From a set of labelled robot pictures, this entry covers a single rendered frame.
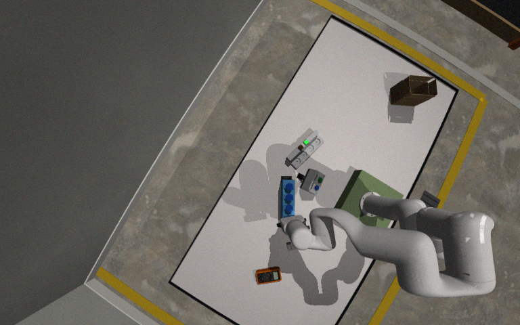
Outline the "orange digital multimeter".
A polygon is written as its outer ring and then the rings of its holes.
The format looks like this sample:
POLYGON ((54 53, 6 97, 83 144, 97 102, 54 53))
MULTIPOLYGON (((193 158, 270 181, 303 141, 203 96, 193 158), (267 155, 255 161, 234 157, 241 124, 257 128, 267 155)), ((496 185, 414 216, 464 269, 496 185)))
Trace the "orange digital multimeter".
POLYGON ((270 282, 281 281, 281 273, 279 267, 271 267, 266 269, 258 269, 256 271, 257 283, 265 284, 270 282))

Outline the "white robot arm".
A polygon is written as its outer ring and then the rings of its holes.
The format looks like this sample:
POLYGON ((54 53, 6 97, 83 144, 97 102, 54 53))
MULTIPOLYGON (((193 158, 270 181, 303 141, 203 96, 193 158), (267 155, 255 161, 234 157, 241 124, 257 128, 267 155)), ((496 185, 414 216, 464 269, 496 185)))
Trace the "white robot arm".
POLYGON ((288 222, 288 251, 333 250, 335 220, 361 256, 396 266, 399 286, 407 293, 445 298, 484 295, 494 290, 494 221, 488 215, 477 211, 454 213, 426 207, 419 199, 389 198, 376 192, 360 198, 360 209, 369 217, 399 219, 400 229, 364 225, 342 209, 316 208, 309 214, 311 231, 298 219, 288 222), (445 260, 446 270, 439 271, 438 259, 445 260))

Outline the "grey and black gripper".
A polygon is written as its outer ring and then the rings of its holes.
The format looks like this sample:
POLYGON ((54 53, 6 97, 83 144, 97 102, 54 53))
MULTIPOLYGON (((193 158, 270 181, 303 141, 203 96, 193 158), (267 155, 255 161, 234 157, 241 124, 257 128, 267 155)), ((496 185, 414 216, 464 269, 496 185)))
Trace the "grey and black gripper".
POLYGON ((288 224, 289 221, 293 220, 293 219, 298 219, 300 221, 302 221, 305 225, 306 225, 306 218, 303 218, 302 215, 292 215, 291 217, 284 217, 284 218, 281 218, 280 219, 280 223, 277 223, 277 227, 279 228, 282 228, 282 231, 287 235, 286 233, 286 226, 288 224))

